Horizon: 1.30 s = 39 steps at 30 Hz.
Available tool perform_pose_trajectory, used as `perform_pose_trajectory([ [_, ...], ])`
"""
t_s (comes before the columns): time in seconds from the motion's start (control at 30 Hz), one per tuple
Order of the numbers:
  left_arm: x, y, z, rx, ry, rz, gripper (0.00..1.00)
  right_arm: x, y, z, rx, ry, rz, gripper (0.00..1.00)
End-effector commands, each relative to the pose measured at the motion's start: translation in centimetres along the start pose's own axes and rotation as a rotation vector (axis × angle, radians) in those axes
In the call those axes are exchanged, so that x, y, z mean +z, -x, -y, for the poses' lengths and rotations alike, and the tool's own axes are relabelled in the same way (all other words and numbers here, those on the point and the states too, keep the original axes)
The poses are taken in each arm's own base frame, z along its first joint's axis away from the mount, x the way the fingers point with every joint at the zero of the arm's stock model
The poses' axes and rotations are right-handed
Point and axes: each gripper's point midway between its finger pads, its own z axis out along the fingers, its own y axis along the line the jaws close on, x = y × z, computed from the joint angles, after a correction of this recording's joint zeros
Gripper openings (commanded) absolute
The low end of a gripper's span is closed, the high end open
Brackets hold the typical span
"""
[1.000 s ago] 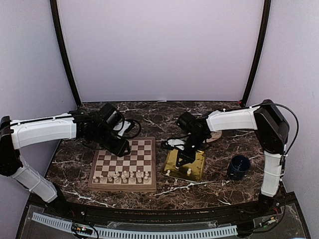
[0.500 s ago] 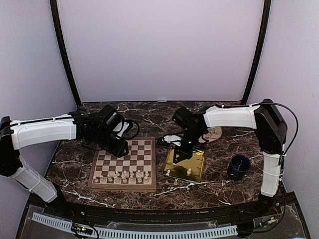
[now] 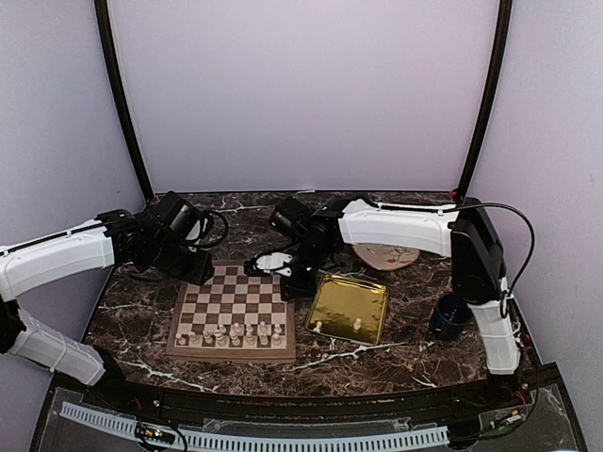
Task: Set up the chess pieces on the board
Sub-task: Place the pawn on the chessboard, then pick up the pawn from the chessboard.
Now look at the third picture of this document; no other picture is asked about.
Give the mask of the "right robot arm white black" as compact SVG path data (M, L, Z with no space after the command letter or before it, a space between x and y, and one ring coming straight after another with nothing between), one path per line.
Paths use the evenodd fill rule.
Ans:
M272 271L284 276L285 297L291 299L313 296L318 270L344 247L416 250L449 260L452 291L477 322L486 368L494 376L482 385L481 401L499 409L517 392L513 374L522 353L520 326L512 318L517 279L507 274L502 241L489 217L492 209L523 215L510 205L475 198L411 205L333 197L312 208L288 197L274 208L269 223L295 249Z

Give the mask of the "white chess rook piece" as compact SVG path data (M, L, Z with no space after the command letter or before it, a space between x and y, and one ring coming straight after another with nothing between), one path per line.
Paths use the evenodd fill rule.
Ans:
M184 336L181 333L176 333L175 339L176 339L176 343L180 346L182 346L186 343L186 339L184 338Z

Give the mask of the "white chess queen piece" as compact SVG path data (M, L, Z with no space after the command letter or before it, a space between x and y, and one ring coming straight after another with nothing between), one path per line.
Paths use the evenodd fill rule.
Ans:
M215 340L218 347L225 347L227 340L222 331L215 331Z

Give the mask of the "white chess king piece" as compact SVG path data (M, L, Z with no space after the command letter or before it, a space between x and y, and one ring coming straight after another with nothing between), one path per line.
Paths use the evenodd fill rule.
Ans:
M235 330L230 330L229 337L230 337L230 347L240 347L241 346L240 337Z

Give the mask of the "wooden chess board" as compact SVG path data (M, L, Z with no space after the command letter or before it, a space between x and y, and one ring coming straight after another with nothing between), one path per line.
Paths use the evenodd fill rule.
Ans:
M217 262L214 268L214 276L204 285L189 282L181 285L174 308L167 354L177 360L204 363L293 363L296 360L294 304L281 300L280 277L247 276L243 264L238 261ZM269 338L267 347L262 347L259 343L261 321L268 325L268 329L264 331ZM223 332L227 340L225 347L218 347L215 340L219 322L226 327ZM239 334L240 347L230 347L229 332L234 323L243 327L243 332ZM255 348L243 347L246 324L253 325ZM274 324L283 325L283 340L278 347L271 343ZM204 330L213 335L211 346L204 345ZM198 347L188 346L188 335L192 331L199 337ZM176 343L176 333L184 336L184 345Z

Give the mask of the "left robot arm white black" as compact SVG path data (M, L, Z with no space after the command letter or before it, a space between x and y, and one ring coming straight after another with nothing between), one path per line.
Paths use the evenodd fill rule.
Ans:
M133 402L132 388L111 355L41 323L19 296L89 270L132 265L201 285L214 274L204 239L215 214L174 192L138 213L118 209L78 226L1 249L1 351L95 387L113 411Z

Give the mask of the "gold metal tray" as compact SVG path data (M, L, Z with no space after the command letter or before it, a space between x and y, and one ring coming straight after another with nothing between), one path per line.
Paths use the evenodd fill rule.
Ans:
M305 328L315 334L360 345L375 346L381 341L386 317L389 291L383 284L335 274L325 274L305 322ZM362 328L353 330L356 318ZM317 322L321 332L314 332Z

